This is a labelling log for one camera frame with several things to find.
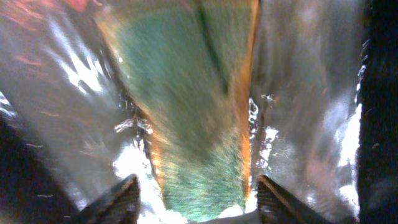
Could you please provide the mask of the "green yellow sponge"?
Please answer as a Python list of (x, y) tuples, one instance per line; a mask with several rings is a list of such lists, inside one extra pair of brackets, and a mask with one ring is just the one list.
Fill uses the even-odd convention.
[(249, 195), (248, 103), (258, 1), (104, 1), (95, 21), (153, 130), (167, 210), (217, 218)]

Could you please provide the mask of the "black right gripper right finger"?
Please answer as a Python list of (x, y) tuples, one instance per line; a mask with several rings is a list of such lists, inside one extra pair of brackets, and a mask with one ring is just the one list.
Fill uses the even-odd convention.
[(257, 211), (263, 224), (329, 224), (266, 175), (257, 179)]

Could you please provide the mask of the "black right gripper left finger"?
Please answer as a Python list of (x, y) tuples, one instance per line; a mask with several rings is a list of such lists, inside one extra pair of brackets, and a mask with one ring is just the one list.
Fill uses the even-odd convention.
[(141, 208), (136, 174), (127, 176), (73, 217), (76, 224), (137, 224)]

